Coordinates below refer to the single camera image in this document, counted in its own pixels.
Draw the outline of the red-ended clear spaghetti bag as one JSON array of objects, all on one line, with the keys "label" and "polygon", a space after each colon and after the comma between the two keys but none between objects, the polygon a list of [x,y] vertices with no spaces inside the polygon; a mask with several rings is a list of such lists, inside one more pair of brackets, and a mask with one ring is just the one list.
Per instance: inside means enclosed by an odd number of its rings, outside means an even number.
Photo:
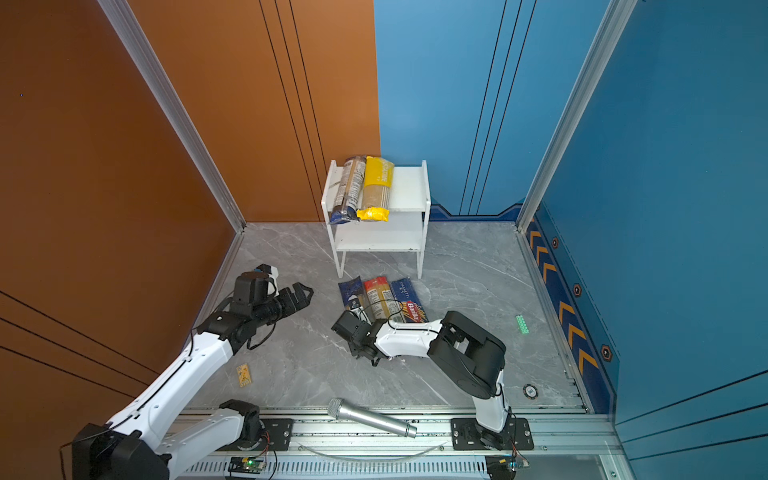
[{"label": "red-ended clear spaghetti bag", "polygon": [[367,315],[371,321],[389,320],[404,323],[402,305],[393,295],[390,283],[386,276],[378,276],[363,282],[366,296],[369,301]]}]

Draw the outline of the blue Ankara spaghetti bag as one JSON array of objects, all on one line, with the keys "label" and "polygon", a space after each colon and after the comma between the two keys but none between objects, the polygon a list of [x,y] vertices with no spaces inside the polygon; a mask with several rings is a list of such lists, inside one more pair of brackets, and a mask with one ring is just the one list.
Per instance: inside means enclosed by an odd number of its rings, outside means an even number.
[{"label": "blue Ankara spaghetti bag", "polygon": [[361,277],[338,284],[344,308],[354,313],[358,318],[368,321],[367,310],[370,305],[367,292]]}]

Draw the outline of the clear labelled spaghetti bag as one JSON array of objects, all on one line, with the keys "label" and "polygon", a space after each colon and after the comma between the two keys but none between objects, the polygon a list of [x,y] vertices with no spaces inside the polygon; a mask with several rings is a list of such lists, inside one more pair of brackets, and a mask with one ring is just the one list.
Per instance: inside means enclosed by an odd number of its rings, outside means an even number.
[{"label": "clear labelled spaghetti bag", "polygon": [[331,225],[358,220],[358,201],[363,188],[366,165],[365,156],[350,157],[344,163],[331,210]]}]

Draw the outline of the yellow Pastatime spaghetti bag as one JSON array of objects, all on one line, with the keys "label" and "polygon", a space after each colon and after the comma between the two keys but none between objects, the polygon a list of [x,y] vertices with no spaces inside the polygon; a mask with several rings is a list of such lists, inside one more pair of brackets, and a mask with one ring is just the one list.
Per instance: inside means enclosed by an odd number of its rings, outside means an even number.
[{"label": "yellow Pastatime spaghetti bag", "polygon": [[357,209],[360,221],[388,220],[394,169],[395,165],[384,158],[366,157],[362,197]]}]

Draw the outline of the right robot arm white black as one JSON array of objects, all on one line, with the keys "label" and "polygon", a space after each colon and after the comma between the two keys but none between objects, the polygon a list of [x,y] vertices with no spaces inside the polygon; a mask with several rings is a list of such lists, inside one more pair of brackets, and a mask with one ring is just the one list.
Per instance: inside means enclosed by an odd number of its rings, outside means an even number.
[{"label": "right robot arm white black", "polygon": [[377,366],[395,357],[428,358],[459,389],[472,397],[472,436],[486,448],[513,448],[511,410],[504,395],[506,346],[502,340],[458,311],[428,323],[404,323],[344,312],[332,331],[347,342],[355,358]]}]

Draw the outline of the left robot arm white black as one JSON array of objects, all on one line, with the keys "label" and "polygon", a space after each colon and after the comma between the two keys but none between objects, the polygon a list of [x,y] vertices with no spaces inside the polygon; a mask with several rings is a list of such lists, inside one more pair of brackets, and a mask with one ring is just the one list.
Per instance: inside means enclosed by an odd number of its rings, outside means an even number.
[{"label": "left robot arm white black", "polygon": [[187,349],[135,400],[103,425],[87,424],[71,442],[75,479],[175,479],[227,445],[266,446],[258,406],[228,400],[207,419],[169,436],[169,428],[207,380],[262,326],[308,307],[314,292],[296,282],[277,289],[250,280],[194,330]]}]

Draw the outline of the white two-tier metal shelf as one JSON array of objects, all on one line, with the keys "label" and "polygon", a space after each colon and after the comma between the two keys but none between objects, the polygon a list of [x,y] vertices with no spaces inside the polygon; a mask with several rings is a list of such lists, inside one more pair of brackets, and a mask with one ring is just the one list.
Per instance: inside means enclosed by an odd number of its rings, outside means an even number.
[{"label": "white two-tier metal shelf", "polygon": [[390,215],[386,222],[330,223],[342,172],[343,168],[335,162],[330,164],[321,198],[337,275],[344,276],[349,253],[405,252],[416,255],[417,276],[421,277],[431,210],[427,163],[394,168]]}]

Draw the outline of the blue Barilla spaghetti box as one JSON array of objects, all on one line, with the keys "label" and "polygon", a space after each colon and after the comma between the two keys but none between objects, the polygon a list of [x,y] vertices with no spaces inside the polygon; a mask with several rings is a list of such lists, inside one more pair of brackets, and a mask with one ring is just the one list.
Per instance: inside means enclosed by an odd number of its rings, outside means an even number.
[{"label": "blue Barilla spaghetti box", "polygon": [[401,321],[427,323],[428,317],[410,278],[394,280],[390,284],[395,302],[400,306]]}]

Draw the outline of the silver microphone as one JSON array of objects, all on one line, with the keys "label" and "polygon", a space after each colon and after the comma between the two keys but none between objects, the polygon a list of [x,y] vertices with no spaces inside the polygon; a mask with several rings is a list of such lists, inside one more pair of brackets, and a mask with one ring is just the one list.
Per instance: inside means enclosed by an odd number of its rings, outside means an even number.
[{"label": "silver microphone", "polygon": [[408,422],[357,406],[342,398],[334,398],[329,402],[327,414],[336,420],[354,421],[407,438],[415,438],[418,432],[417,428]]}]

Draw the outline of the small yellow card box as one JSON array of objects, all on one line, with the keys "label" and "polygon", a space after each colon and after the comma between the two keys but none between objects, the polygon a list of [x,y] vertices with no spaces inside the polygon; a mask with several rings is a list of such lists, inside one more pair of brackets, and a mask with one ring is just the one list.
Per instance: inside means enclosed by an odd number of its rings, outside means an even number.
[{"label": "small yellow card box", "polygon": [[247,364],[241,364],[236,367],[236,373],[238,377],[238,384],[240,388],[244,388],[252,384],[252,377],[249,366]]}]

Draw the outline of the green toy brick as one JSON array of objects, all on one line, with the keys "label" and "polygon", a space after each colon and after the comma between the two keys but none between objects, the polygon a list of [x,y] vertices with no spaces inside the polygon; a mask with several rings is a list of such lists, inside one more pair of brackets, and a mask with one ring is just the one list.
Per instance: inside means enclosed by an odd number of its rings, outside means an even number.
[{"label": "green toy brick", "polygon": [[530,333],[530,330],[527,326],[527,323],[522,315],[517,315],[515,317],[516,322],[518,324],[518,328],[522,335],[528,335]]}]

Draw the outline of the left green circuit board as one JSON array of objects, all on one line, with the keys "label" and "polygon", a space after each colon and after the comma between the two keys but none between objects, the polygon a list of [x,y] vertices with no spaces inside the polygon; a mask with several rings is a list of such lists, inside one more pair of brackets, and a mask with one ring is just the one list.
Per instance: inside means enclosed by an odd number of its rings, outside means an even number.
[{"label": "left green circuit board", "polygon": [[233,456],[230,458],[229,465],[227,467],[227,475],[261,475],[267,470],[267,465],[268,462],[264,458],[252,456]]}]

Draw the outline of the green circuit board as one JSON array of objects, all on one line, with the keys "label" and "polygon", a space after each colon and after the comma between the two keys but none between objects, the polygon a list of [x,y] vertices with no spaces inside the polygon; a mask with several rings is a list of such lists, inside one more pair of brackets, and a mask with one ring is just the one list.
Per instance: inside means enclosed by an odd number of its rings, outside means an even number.
[{"label": "green circuit board", "polygon": [[261,475],[267,470],[267,465],[268,462],[264,458],[252,456],[233,456],[230,458],[229,465],[227,467],[227,475]]},{"label": "green circuit board", "polygon": [[490,480],[514,480],[519,470],[530,467],[530,462],[520,456],[486,456],[485,464]]}]

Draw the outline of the right green circuit board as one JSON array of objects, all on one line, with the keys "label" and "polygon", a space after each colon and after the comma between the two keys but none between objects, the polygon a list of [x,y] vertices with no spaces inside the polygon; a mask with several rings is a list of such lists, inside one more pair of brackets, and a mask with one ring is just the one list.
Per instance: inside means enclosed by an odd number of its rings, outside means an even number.
[{"label": "right green circuit board", "polygon": [[520,456],[486,456],[485,464],[490,480],[514,480],[519,470],[530,467],[530,462]]}]

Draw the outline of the aluminium front rail frame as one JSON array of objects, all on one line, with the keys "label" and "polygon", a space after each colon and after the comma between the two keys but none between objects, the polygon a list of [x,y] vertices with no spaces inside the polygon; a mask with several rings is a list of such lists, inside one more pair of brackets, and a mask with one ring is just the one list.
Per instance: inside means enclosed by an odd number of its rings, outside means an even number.
[{"label": "aluminium front rail frame", "polygon": [[[392,418],[417,428],[415,438],[386,433],[323,408],[267,409],[262,417],[294,420],[288,451],[213,452],[181,474],[184,479],[489,479],[486,456],[520,456],[530,467],[515,479],[631,479],[634,474],[605,415],[578,409],[522,409],[531,451],[453,449],[450,421],[471,418],[469,408],[394,408]],[[230,458],[260,457],[261,475],[227,475]]]}]

